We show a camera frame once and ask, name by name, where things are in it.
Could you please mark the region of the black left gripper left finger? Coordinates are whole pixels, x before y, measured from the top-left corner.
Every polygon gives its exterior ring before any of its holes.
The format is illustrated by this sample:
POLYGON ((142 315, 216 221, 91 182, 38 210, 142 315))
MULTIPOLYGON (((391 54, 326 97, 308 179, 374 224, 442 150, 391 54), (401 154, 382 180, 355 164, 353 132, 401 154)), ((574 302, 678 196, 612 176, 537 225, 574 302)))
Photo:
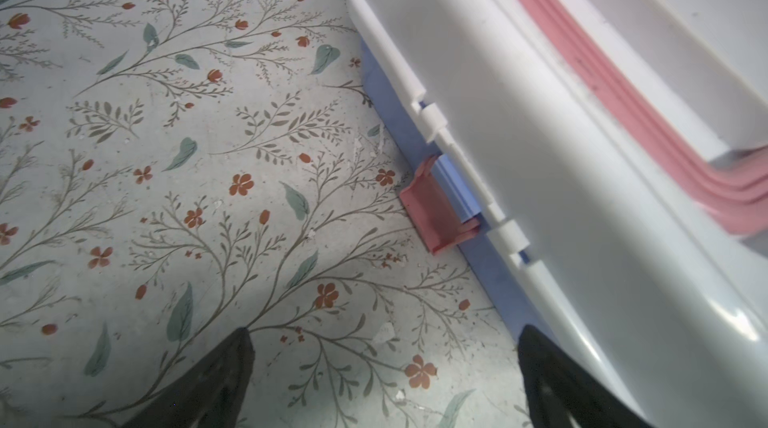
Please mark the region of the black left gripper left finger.
POLYGON ((234 330, 125 425, 234 427, 254 359, 249 331, 234 330))

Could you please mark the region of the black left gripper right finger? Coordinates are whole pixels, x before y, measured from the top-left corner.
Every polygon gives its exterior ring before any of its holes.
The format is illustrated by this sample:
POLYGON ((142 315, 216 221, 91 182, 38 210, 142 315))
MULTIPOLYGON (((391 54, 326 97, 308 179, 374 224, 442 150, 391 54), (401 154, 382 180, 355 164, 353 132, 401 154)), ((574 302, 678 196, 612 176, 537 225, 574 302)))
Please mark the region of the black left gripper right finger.
POLYGON ((533 426, 648 425, 533 325, 521 332, 518 359, 533 426))

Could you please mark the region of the white and blue tool box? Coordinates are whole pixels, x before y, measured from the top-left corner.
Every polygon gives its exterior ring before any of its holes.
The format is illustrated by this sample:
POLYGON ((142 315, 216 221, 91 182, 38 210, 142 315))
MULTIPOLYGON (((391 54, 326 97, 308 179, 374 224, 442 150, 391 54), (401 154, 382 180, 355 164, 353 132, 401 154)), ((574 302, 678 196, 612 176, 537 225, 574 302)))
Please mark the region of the white and blue tool box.
POLYGON ((648 424, 765 426, 767 0, 349 8, 428 249, 648 424))

